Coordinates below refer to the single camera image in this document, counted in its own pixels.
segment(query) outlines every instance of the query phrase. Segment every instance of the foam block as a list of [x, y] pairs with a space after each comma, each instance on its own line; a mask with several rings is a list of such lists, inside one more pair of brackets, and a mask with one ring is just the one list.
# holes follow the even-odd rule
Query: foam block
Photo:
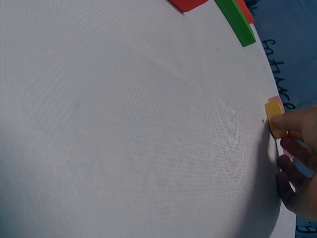
[[253, 44], [254, 33], [235, 0], [215, 0], [243, 47]]
[[188, 12], [204, 4], [208, 0], [169, 0], [181, 12]]
[[[280, 103], [280, 105], [281, 105], [282, 113], [285, 112], [284, 106], [283, 106], [283, 103], [282, 103], [282, 100], [281, 100], [280, 96], [275, 96], [275, 97], [269, 98], [268, 101], [269, 101], [269, 102], [278, 101], [278, 102]], [[283, 149], [283, 152], [284, 152], [284, 154], [287, 155], [290, 159], [293, 159], [293, 158], [294, 158], [294, 156], [292, 156], [290, 153], [288, 153], [287, 150]]]
[[272, 121], [271, 121], [271, 118], [273, 116], [283, 114], [281, 104], [278, 101], [268, 102], [265, 105], [265, 110], [266, 110], [266, 115], [267, 115], [267, 119], [268, 119], [269, 129], [270, 129], [273, 137], [275, 139], [280, 139], [280, 138], [288, 136], [287, 131], [277, 129], [272, 124]]
[[238, 6], [240, 7], [240, 9], [241, 9], [244, 17], [246, 18], [247, 22], [249, 24], [254, 23], [254, 19], [253, 19], [252, 15], [251, 15], [246, 3], [244, 2], [244, 0], [236, 0], [236, 2], [238, 4]]

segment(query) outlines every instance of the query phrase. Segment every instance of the red block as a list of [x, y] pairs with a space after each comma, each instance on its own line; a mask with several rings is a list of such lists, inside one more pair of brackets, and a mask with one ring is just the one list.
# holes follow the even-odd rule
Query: red block
[[240, 7], [244, 17], [246, 18], [247, 22], [249, 24], [254, 23], [254, 19], [246, 5], [246, 3], [244, 2], [244, 0], [236, 0], [238, 6]]
[[208, 0], [169, 0], [181, 12], [188, 12], [204, 4]]

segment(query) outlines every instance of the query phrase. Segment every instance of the white fabric surface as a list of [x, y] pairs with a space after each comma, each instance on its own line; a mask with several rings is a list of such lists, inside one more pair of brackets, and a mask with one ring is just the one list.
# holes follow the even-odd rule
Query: white fabric surface
[[212, 0], [2, 0], [0, 35], [2, 238], [294, 234], [269, 65]]

